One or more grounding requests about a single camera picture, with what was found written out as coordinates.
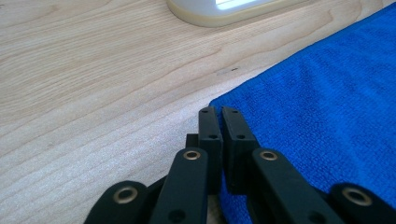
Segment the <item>black mechanical part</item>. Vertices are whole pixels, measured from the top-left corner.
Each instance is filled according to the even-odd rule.
[[[280,152],[255,149],[251,173],[257,186],[247,207],[256,223],[344,223]]]
[[[396,223],[396,211],[390,205],[370,190],[355,184],[332,186],[329,203],[347,223]]]
[[[251,152],[260,145],[238,110],[224,106],[222,117],[227,190],[231,194],[247,194],[250,179],[247,161]]]
[[[149,223],[206,223],[207,153],[180,150],[172,163]]]
[[[198,147],[209,157],[207,192],[219,194],[221,187],[222,135],[216,110],[213,106],[201,109],[198,113],[198,133],[188,133],[186,147]]]
[[[115,184],[99,198],[85,224],[143,223],[147,195],[147,188],[141,183],[123,181]]]

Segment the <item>white device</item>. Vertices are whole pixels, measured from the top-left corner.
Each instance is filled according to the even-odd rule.
[[[166,0],[170,10],[181,20],[219,27],[307,0]]]

